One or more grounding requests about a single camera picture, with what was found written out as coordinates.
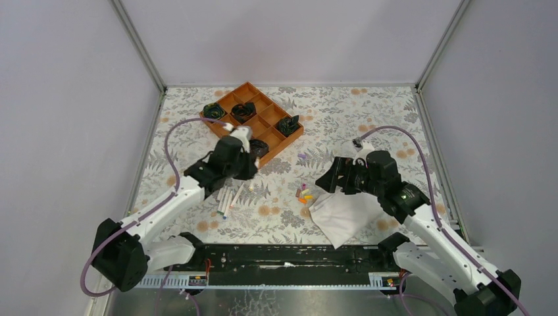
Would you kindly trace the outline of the white marker pen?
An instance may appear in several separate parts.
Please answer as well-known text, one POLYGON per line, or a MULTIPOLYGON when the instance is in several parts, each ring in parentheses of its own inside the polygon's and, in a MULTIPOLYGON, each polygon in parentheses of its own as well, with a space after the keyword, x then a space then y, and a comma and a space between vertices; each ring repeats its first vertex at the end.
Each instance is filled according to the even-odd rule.
POLYGON ((224 195, 225 191, 226 191, 226 188, 221 188, 219 190, 218 195, 217 195, 217 200, 218 201, 221 201, 223 199, 223 195, 224 195))

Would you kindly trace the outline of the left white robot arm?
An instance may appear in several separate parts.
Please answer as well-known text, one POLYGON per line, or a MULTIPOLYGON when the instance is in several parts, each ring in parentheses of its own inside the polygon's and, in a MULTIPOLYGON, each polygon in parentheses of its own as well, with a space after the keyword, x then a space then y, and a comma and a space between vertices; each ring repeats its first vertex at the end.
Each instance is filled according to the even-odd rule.
POLYGON ((126 292, 147 273, 187 263, 195 252, 192 240, 182 235, 163 242, 155 238, 181 212, 203 203, 228 179, 251 180, 257 174, 249 140, 238 131, 221 138, 214 150, 184 171, 177 188, 171 188, 148 210, 119 222, 103 221, 97 228, 88 265, 126 292))

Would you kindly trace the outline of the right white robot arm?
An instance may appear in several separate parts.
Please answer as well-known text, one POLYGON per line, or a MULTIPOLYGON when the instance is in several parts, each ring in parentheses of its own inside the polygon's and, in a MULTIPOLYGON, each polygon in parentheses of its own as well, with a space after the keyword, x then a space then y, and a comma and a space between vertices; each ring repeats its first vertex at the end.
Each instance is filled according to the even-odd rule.
POLYGON ((401 179, 387 151, 335 157, 315 184, 328 193, 339 188, 344 194, 375 196, 385 213, 425 242, 434 257, 401 233, 378 246, 398 267, 443 294, 457 315, 509 315, 519 307, 519 276, 488 262, 443 222, 426 195, 401 179))

